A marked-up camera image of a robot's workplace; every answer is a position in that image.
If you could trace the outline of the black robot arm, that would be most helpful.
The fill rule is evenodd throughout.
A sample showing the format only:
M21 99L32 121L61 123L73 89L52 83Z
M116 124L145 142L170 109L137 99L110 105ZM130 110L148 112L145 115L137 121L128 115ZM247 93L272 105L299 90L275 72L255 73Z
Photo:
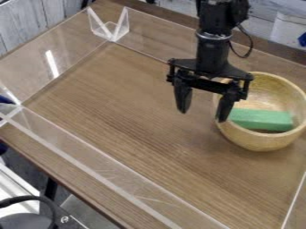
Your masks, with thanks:
M253 75L228 62L232 51L232 29L241 27L247 19L248 0L196 0L199 25L196 30L197 51L195 59L168 60L165 80L173 86L176 109L184 114L191 105L192 89L220 94L215 119L223 123L233 103L247 99Z

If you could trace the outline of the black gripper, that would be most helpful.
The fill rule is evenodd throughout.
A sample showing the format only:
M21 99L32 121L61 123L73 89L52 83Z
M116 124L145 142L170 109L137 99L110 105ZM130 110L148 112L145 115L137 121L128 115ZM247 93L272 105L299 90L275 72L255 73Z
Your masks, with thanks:
M231 36L196 32L197 50L193 59L170 58L165 80L173 86L176 109L184 114L191 105L192 89L205 90L220 96L215 119L223 123L233 103L247 98L251 73L229 64Z

